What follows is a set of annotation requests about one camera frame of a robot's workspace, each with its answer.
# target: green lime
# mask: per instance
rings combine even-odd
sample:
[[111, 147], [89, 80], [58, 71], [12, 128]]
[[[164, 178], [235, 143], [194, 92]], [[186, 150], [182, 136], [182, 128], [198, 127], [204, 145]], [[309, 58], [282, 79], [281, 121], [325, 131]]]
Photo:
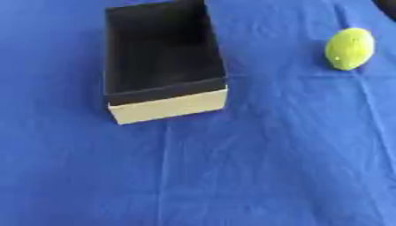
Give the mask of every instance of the green lime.
[[374, 46], [374, 37], [369, 31], [348, 28], [327, 42], [325, 55], [335, 68], [350, 71], [369, 61], [374, 54]]

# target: blue fabric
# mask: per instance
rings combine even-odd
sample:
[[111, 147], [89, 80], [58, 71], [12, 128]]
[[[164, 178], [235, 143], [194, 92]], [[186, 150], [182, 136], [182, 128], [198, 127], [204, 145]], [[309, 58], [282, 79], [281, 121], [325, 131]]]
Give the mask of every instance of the blue fabric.
[[[118, 126], [103, 9], [146, 2], [0, 2], [0, 225], [396, 224], [396, 24], [370, 0], [208, 0], [226, 109]], [[339, 72], [348, 26], [377, 53]]]

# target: open box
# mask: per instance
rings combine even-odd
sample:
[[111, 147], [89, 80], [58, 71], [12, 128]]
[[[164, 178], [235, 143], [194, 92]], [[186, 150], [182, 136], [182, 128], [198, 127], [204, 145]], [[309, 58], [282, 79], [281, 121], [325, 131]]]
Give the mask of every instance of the open box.
[[225, 69], [203, 0], [110, 8], [105, 96], [119, 124], [222, 109]]

